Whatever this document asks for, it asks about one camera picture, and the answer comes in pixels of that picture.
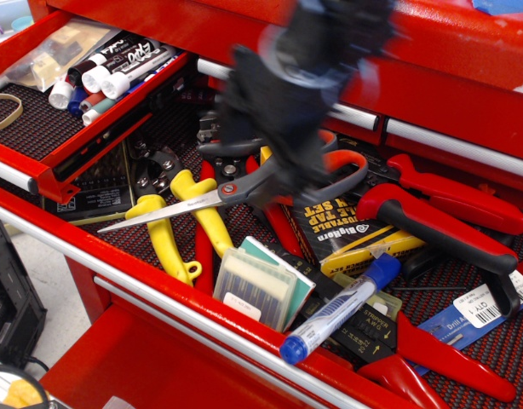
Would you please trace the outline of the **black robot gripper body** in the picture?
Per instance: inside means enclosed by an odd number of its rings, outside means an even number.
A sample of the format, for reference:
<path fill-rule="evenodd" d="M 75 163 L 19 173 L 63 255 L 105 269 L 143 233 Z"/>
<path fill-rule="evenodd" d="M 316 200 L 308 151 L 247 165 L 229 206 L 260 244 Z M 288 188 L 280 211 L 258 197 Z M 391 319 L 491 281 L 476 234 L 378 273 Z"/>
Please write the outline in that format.
<path fill-rule="evenodd" d="M 267 192 L 312 196 L 330 179 L 318 133 L 342 91 L 342 73 L 282 66 L 243 46 L 234 61 L 219 113 L 221 141 L 263 139 L 277 165 Z"/>

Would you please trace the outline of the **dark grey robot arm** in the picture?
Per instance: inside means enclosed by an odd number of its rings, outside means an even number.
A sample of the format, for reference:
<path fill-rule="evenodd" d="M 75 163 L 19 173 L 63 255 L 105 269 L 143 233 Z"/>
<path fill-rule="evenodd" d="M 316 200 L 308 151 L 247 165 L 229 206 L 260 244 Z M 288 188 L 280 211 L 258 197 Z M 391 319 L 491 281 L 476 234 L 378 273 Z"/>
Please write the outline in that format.
<path fill-rule="evenodd" d="M 364 59 L 394 35 L 393 1 L 300 1 L 286 28 L 270 26 L 257 51 L 235 48 L 220 110 L 224 144 L 261 138 L 276 165 L 239 180 L 239 196 L 313 201 L 329 181 L 319 128 Z"/>

